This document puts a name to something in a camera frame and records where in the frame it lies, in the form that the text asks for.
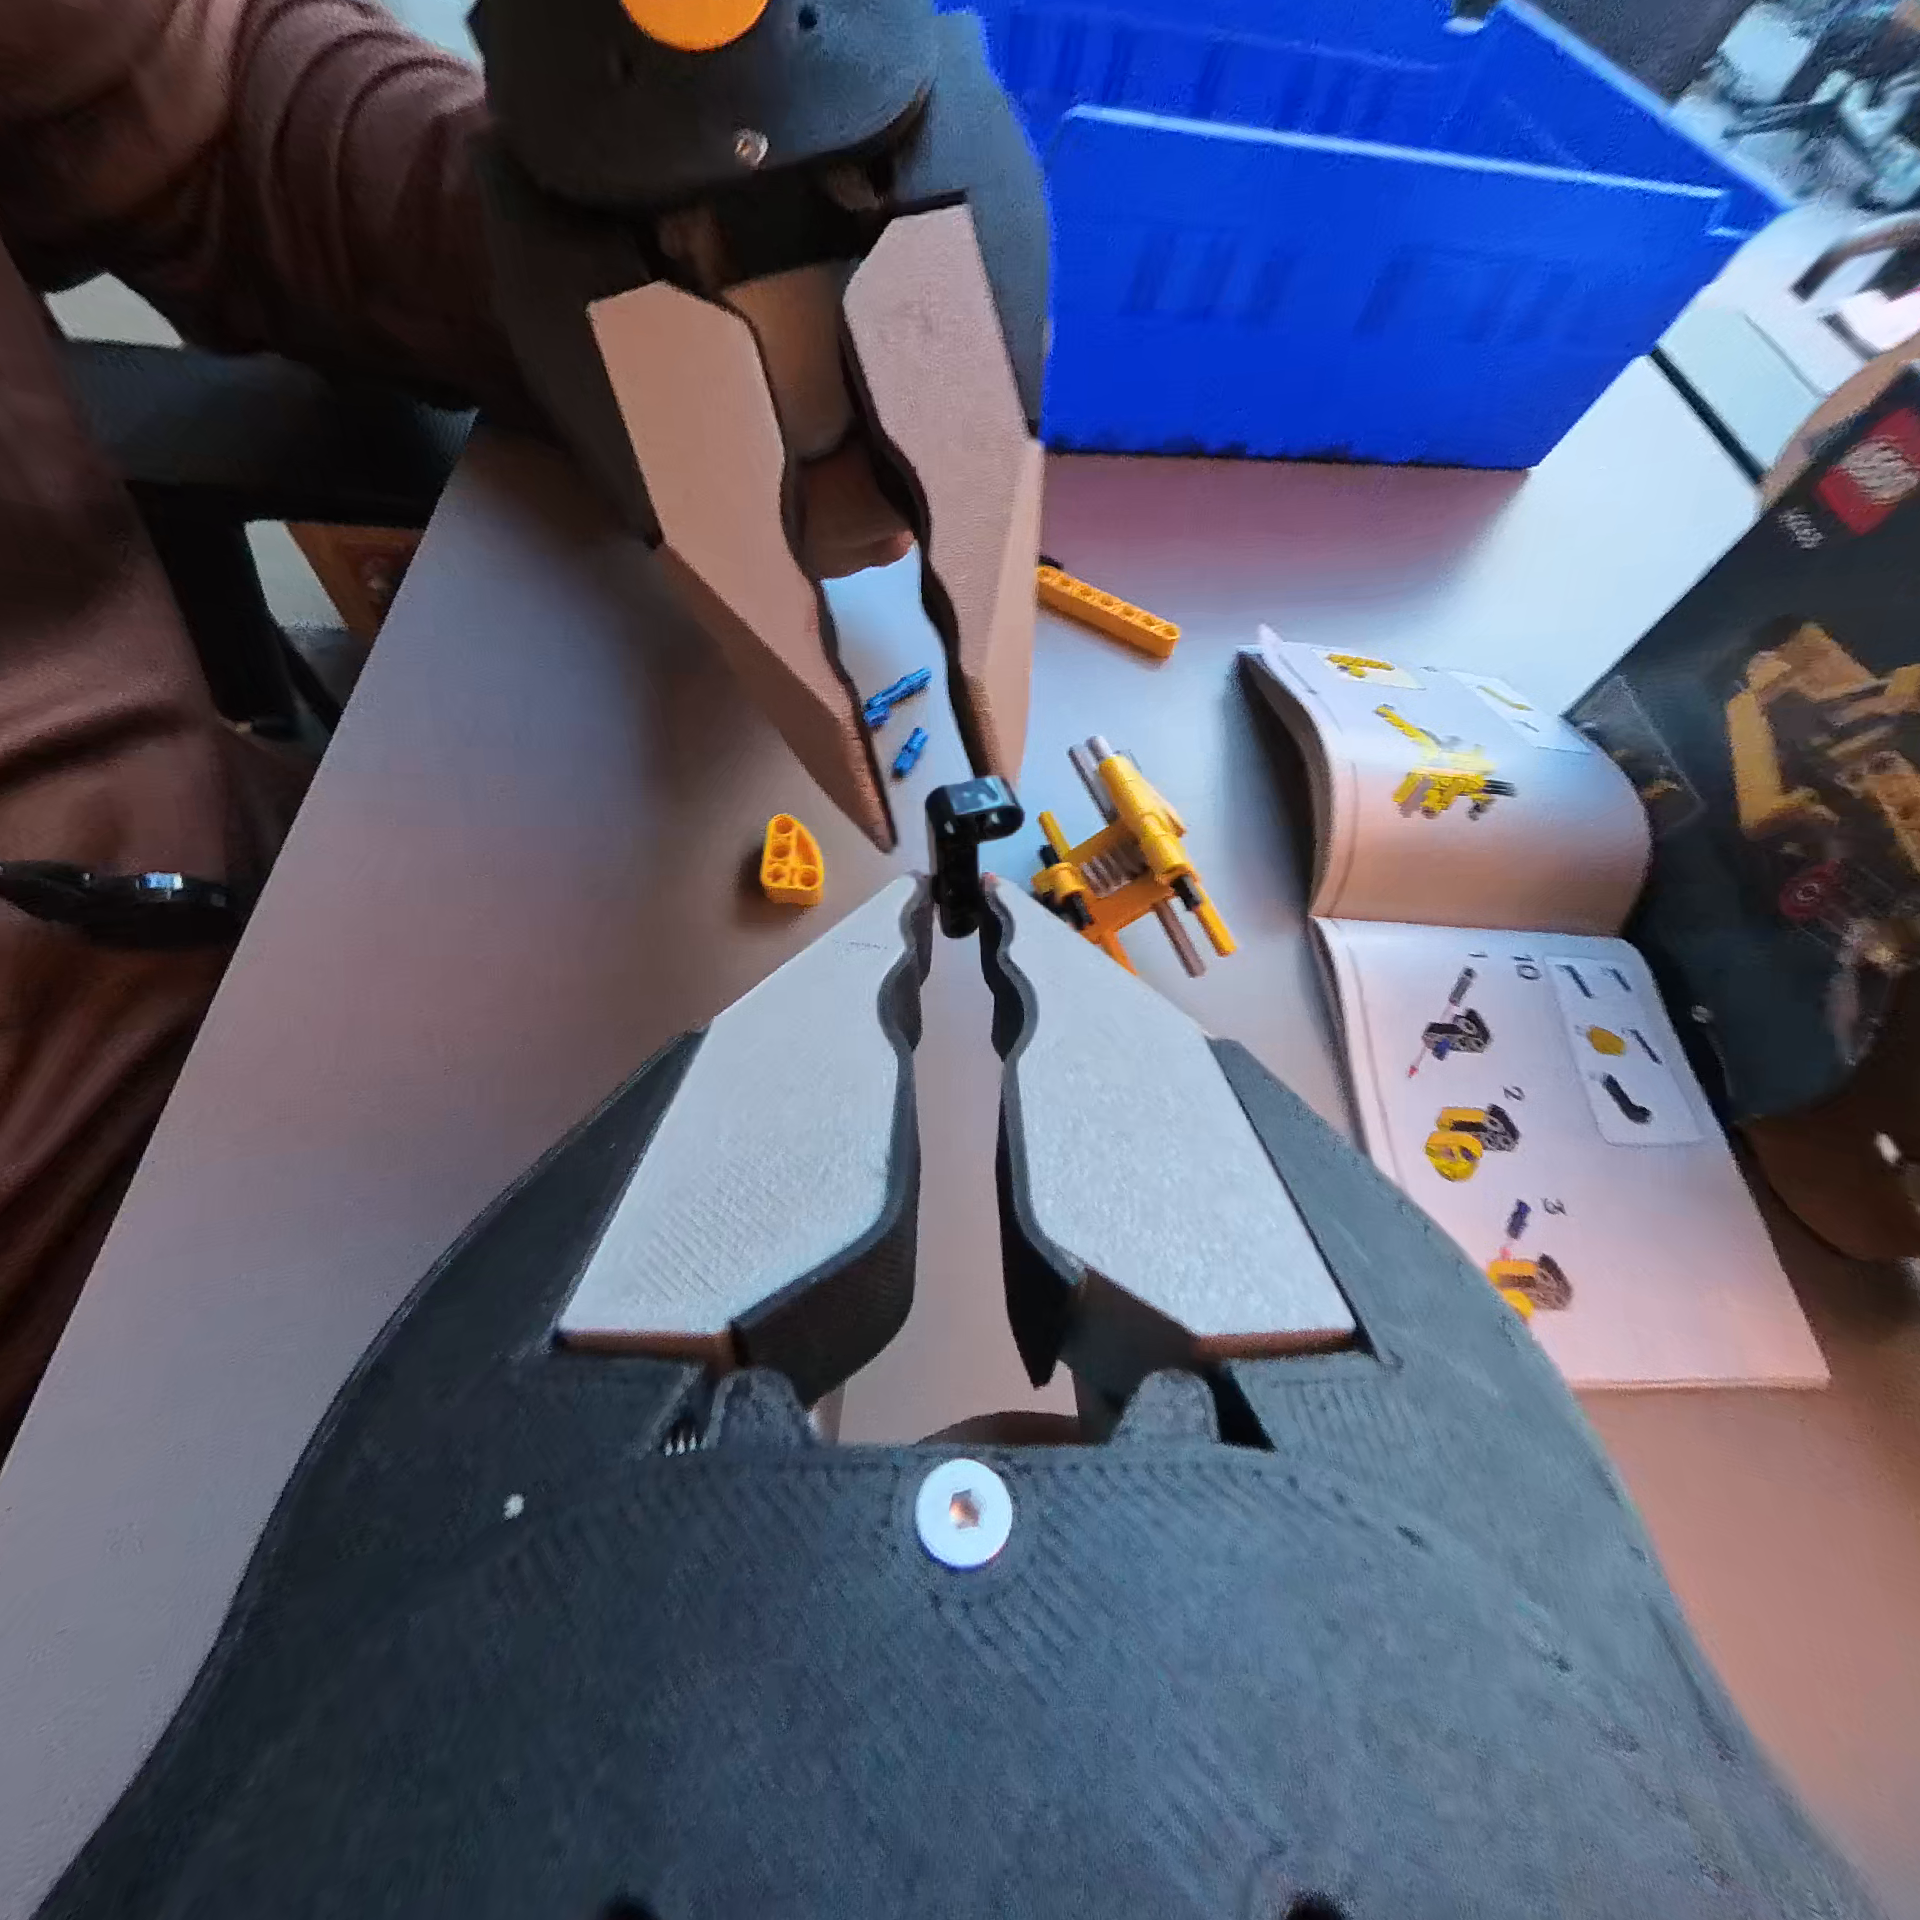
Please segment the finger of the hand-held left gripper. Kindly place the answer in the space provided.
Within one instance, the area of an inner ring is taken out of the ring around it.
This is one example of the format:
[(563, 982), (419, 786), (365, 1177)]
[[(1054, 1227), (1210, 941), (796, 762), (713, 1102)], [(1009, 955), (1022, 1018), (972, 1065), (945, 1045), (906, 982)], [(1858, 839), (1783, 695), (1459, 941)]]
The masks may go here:
[(1041, 443), (1022, 418), (972, 206), (894, 213), (840, 284), (840, 361), (921, 542), (945, 708), (978, 779), (1022, 771)]
[(797, 560), (797, 484), (759, 330), (723, 302), (654, 276), (594, 302), (594, 349), (673, 595), (831, 808), (877, 850), (896, 850), (877, 754), (834, 653), (834, 611)]

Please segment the blue plastic crate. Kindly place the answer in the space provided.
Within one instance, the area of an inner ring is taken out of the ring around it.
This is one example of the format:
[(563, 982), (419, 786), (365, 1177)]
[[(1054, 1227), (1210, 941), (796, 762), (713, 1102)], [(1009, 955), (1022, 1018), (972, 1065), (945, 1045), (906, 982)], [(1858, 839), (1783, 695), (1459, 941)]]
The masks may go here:
[(1538, 7), (986, 0), (1041, 443), (1538, 468), (1790, 192)]

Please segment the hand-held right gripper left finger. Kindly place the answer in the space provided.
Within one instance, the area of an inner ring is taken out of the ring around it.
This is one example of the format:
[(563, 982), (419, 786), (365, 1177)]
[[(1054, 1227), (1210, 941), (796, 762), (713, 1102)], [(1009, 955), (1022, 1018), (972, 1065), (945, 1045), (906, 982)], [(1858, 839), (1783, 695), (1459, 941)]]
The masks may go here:
[(906, 1327), (928, 966), (929, 890), (894, 879), (555, 1139), (606, 1162), (563, 1359), (773, 1368), (831, 1404)]

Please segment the black angled lego beam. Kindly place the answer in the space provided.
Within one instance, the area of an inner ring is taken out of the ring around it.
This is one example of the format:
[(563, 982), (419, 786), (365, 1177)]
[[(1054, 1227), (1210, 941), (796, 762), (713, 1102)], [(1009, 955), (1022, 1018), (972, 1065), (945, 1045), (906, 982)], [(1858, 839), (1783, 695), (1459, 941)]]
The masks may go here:
[(1022, 826), (1009, 779), (952, 779), (928, 793), (929, 917), (945, 941), (978, 930), (978, 850)]

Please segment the lego instruction booklet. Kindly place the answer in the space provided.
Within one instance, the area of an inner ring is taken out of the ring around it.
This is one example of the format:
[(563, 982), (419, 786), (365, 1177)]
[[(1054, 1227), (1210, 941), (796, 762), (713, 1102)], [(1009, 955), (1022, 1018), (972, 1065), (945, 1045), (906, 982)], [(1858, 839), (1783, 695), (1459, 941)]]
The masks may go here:
[(1582, 1392), (1829, 1382), (1648, 960), (1627, 771), (1466, 668), (1261, 637), (1365, 1155)]

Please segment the black lego box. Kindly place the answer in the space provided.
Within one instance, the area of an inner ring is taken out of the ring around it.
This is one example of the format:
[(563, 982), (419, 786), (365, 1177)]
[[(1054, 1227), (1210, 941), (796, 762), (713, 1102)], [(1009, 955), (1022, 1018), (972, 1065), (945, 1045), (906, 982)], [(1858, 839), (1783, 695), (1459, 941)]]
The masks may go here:
[(1648, 808), (1627, 941), (1732, 1118), (1891, 1053), (1920, 917), (1916, 338), (1790, 443), (1750, 531), (1566, 708)]

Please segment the person's left forearm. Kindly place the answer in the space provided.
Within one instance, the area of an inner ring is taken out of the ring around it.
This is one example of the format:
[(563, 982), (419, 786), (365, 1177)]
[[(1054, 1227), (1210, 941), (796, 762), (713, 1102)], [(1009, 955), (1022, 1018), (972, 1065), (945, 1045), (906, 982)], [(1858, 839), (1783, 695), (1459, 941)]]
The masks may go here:
[(534, 418), (496, 317), (478, 72), (324, 0), (0, 7), (9, 379), (41, 295), (126, 276), (215, 356)]

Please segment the black office chair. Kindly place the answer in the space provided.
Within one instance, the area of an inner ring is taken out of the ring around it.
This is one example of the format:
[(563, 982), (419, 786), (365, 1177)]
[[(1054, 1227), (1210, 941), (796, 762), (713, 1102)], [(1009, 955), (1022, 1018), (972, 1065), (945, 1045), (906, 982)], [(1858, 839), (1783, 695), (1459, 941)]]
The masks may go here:
[(419, 534), (472, 413), (324, 379), (278, 356), (55, 338), (77, 413), (117, 468), (215, 708), (257, 737), (337, 727), (340, 699), (278, 628), (248, 531)]

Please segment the brown wooden panel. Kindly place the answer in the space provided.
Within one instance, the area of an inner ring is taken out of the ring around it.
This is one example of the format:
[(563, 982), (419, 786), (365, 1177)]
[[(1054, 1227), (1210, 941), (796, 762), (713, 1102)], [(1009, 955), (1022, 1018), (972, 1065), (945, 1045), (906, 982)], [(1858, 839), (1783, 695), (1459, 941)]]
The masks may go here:
[(373, 637), (390, 595), (427, 542), (427, 531), (369, 531), (369, 523), (283, 523), (307, 572), (320, 574), (324, 602), (357, 637)]

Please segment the person's brown clothing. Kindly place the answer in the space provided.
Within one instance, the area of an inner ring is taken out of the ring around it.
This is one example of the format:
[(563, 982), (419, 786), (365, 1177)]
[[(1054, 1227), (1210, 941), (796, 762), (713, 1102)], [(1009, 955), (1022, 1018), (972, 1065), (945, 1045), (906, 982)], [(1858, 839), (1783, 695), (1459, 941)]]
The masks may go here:
[[(0, 262), (0, 858), (257, 886), (307, 762), (234, 737), (148, 523), (77, 418), (41, 295)], [(0, 930), (0, 1440), (60, 1339), (230, 943)]]

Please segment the yellow lego assembly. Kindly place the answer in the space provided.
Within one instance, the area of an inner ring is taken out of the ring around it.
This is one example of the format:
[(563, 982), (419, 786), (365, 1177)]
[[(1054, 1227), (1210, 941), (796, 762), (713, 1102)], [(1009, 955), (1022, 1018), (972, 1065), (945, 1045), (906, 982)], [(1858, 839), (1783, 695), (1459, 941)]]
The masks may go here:
[(1138, 757), (1115, 754), (1108, 737), (1069, 744), (1069, 771), (1101, 826), (1069, 839), (1041, 808), (1033, 898), (1086, 943), (1101, 943), (1120, 977), (1135, 977), (1130, 930), (1159, 924), (1185, 977), (1201, 982), (1201, 955), (1231, 960), (1237, 941), (1193, 863), (1185, 808), (1138, 771)]

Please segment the long yellow lego beam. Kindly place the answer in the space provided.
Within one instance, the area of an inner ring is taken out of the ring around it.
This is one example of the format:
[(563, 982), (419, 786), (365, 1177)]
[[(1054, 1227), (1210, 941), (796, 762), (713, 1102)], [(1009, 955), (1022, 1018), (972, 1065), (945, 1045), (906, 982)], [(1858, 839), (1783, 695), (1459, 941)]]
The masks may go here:
[(1138, 660), (1166, 660), (1179, 637), (1185, 637), (1179, 622), (1138, 611), (1138, 602), (1130, 602), (1130, 595), (1115, 595), (1115, 594), (1101, 594), (1101, 587), (1086, 587), (1086, 574), (1069, 574), (1057, 560), (1035, 560), (1035, 602), (1057, 611), (1057, 622), (1069, 622), (1069, 628), (1086, 628), (1086, 635), (1101, 635), (1101, 637), (1120, 637)]

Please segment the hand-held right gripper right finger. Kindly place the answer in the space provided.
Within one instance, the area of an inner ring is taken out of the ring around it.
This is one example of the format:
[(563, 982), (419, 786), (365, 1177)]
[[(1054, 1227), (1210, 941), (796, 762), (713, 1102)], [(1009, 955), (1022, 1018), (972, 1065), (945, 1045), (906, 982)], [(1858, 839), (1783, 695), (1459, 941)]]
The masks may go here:
[(1360, 1316), (1201, 1023), (978, 886), (1005, 1292), (1033, 1382), (1327, 1359)]

